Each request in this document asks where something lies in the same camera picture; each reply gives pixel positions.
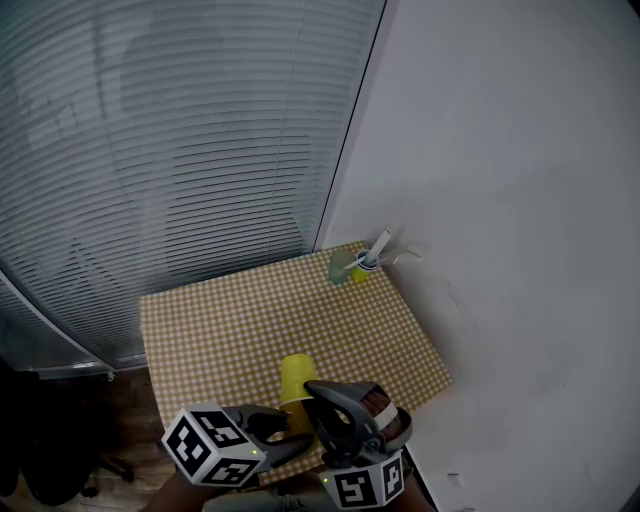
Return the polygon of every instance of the yellow cup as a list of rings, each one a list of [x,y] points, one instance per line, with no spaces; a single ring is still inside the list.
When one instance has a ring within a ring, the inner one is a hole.
[[[280,405],[309,398],[311,395],[304,389],[304,383],[317,379],[311,356],[294,354],[285,357],[280,368]]]
[[[356,256],[356,259],[360,259],[363,256],[366,256],[368,252],[369,251],[360,251]],[[353,267],[353,270],[351,271],[351,277],[353,277],[353,280],[357,283],[366,281],[368,277],[378,269],[378,263],[379,262],[377,259],[371,266],[365,265],[364,262],[358,263],[358,265]]]
[[[282,360],[280,369],[280,410],[289,414],[284,431],[285,437],[298,434],[315,435],[315,430],[302,402],[303,400],[313,400],[309,392],[304,389],[304,383],[317,379],[311,356],[294,354]],[[309,450],[314,449],[316,446],[317,439]]]

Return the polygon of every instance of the robotic arm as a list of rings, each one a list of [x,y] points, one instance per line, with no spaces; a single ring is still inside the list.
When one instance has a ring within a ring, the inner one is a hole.
[[[375,382],[343,384],[309,381],[305,388],[314,400],[305,411],[327,450],[329,467],[320,474],[325,489],[338,508],[381,507],[404,490],[402,452],[411,437],[411,417],[397,408]],[[375,416],[367,397],[384,399]],[[394,426],[394,436],[385,432]]]
[[[312,380],[305,388],[312,398],[303,400],[304,410],[326,450],[329,469],[320,478],[334,503],[342,509],[380,507],[402,493],[400,449],[411,436],[409,414],[375,382]],[[372,396],[384,407],[372,412]],[[257,405],[194,404],[181,409],[163,442],[191,483],[247,487],[258,483],[258,473],[313,445],[313,434],[269,441],[285,430],[287,419],[282,411]]]

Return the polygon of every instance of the white wall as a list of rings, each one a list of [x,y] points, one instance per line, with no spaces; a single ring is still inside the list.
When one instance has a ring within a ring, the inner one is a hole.
[[[373,78],[321,245],[390,225],[425,248],[393,279],[455,379],[411,443],[441,511],[619,510],[640,484],[640,19],[400,0]]]

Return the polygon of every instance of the checkered tablecloth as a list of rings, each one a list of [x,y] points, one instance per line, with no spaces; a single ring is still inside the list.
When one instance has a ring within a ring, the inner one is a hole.
[[[357,253],[363,243],[343,248]],[[303,352],[320,379],[379,382],[415,410],[451,383],[438,354],[383,271],[328,280],[335,249],[140,299],[141,329],[167,427],[189,403],[278,406],[280,361]],[[261,475],[274,482],[321,464],[322,451]]]

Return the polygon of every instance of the wooden floor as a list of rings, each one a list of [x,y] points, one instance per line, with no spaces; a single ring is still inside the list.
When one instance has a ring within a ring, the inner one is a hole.
[[[174,472],[170,457],[156,445],[164,429],[149,372],[146,369],[120,372],[113,382],[108,382],[106,375],[103,375],[47,381],[47,385],[62,388],[83,405],[87,414],[93,415],[103,427],[96,432],[101,454],[130,464],[135,480],[128,484],[115,475],[98,469],[87,482],[87,485],[99,490],[95,498],[78,495],[55,509],[34,500],[26,483],[21,480],[13,496],[0,498],[0,510],[1,503],[16,512],[108,512],[142,508],[155,490]]]

